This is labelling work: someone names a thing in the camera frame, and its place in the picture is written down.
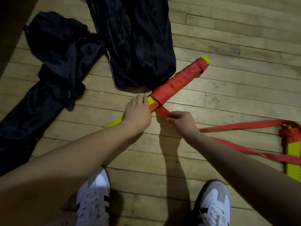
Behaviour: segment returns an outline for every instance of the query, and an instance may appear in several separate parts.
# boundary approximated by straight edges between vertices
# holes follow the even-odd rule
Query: white sneaker
[[[109,195],[109,179],[100,167],[77,192],[76,226],[108,226]]]
[[[194,204],[192,224],[195,226],[228,226],[231,204],[226,185],[209,180],[203,186]]]

